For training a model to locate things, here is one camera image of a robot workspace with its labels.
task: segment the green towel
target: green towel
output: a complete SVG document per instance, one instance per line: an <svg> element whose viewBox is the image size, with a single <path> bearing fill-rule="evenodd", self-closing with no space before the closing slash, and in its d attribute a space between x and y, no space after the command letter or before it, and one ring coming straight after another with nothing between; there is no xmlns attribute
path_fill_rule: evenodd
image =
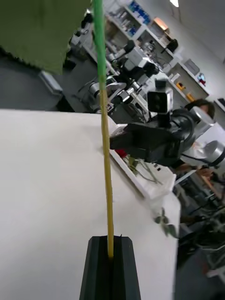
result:
<svg viewBox="0 0 225 300"><path fill-rule="evenodd" d="M0 46L14 57L60 73L69 39L90 0L4 0L0 5Z"/></svg>

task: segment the black block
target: black block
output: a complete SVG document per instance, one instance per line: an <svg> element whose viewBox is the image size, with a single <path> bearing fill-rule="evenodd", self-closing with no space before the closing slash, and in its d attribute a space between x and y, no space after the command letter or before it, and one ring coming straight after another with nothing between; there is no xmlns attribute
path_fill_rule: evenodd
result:
<svg viewBox="0 0 225 300"><path fill-rule="evenodd" d="M89 240L80 300L141 300L130 238L114 236L112 261L108 259L107 236Z"/></svg>

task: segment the floor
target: floor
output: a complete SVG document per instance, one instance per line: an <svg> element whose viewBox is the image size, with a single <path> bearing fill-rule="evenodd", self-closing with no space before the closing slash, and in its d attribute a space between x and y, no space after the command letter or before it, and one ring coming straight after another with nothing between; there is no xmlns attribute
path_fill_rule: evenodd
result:
<svg viewBox="0 0 225 300"><path fill-rule="evenodd" d="M0 57L0 109L56 110L60 97L49 92L38 73L39 70ZM96 75L95 64L87 60L77 62L73 71L56 76L76 112L83 112L84 107L75 94ZM199 251L177 272L175 300L212 300L219 291L224 292L225 299L225 286L218 278L208 279L203 273L204 266L205 259Z"/></svg>

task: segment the white tabletop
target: white tabletop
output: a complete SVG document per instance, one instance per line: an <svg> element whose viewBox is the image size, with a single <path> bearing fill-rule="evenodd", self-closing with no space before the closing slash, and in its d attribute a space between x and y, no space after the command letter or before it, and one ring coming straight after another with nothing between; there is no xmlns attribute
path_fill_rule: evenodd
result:
<svg viewBox="0 0 225 300"><path fill-rule="evenodd" d="M88 240L107 232L100 115L3 110L0 141L0 299L77 300ZM112 184L115 234L133 241L142 300L172 299L177 240L114 162ZM178 226L173 194L164 207Z"/></svg>

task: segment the white wall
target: white wall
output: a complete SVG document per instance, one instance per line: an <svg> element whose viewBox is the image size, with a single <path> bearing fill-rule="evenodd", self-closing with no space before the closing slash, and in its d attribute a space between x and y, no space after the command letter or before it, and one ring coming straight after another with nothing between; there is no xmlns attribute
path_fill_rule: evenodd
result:
<svg viewBox="0 0 225 300"><path fill-rule="evenodd" d="M225 66L222 62L172 16L172 11L165 9L165 0L137 1L152 17L160 17L169 26L171 35L178 40L179 46L184 47L186 59L191 58L205 74L210 99L225 98Z"/></svg>

